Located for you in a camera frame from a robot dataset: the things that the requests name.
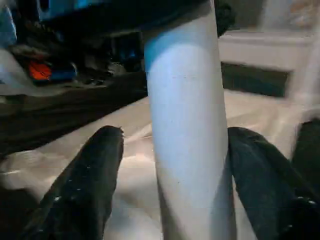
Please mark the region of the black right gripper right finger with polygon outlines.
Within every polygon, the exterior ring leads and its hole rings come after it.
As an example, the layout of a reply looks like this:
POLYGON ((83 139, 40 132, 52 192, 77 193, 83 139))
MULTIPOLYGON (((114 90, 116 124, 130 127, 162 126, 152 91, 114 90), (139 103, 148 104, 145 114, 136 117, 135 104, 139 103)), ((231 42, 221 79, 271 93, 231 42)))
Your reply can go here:
POLYGON ((263 135, 228 128, 236 192, 259 240, 318 240, 320 193, 263 135))

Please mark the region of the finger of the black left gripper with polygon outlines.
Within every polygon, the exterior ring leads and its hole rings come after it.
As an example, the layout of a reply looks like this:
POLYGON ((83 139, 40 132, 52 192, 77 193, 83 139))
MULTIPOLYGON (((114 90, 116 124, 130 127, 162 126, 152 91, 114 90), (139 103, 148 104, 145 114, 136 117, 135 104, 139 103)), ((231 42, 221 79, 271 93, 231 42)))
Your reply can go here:
POLYGON ((39 20, 58 30, 102 25, 108 31, 149 30, 207 15, 213 0, 41 0, 39 20))
POLYGON ((217 25, 217 36, 221 37, 233 25, 233 9, 222 1, 215 1, 215 17, 217 25))

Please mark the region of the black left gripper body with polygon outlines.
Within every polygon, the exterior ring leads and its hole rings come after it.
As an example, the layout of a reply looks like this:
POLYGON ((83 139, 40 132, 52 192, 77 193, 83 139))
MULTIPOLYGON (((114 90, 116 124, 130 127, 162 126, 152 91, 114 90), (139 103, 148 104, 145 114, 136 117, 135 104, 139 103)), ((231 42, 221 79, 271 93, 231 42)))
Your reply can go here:
POLYGON ((141 37, 66 37, 37 21, 14 16, 14 58, 36 87, 101 86, 143 70, 141 37))

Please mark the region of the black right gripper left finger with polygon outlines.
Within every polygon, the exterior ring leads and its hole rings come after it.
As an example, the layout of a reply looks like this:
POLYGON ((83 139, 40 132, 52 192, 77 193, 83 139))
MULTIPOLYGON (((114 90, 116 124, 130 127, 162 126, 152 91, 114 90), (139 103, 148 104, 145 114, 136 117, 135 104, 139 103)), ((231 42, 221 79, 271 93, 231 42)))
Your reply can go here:
POLYGON ((20 240, 102 240, 124 152, 124 133, 97 130, 32 212, 20 240))

